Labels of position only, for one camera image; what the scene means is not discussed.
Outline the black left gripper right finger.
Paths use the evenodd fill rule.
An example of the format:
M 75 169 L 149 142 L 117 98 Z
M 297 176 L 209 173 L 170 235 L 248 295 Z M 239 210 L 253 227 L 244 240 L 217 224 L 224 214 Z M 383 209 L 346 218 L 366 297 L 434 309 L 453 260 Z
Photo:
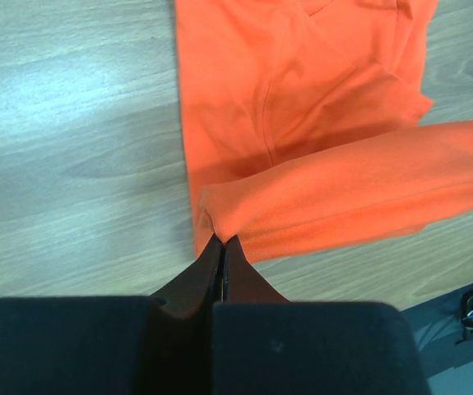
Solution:
M 212 310 L 215 394 L 427 394 L 403 315 L 380 302 L 291 302 L 225 246 Z

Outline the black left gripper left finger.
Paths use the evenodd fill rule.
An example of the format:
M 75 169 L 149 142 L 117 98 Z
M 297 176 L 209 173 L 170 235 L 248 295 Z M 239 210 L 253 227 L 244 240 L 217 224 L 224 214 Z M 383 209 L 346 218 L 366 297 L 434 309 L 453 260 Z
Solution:
M 152 295 L 0 298 L 0 394 L 208 394 L 222 252 Z

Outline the orange t shirt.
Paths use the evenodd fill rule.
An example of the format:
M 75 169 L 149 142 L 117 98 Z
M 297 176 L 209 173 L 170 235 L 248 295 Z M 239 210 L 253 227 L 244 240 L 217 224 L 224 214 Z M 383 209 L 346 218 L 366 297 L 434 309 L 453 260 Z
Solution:
M 420 126 L 434 1 L 177 1 L 194 247 L 247 259 L 473 210 L 473 121 Z

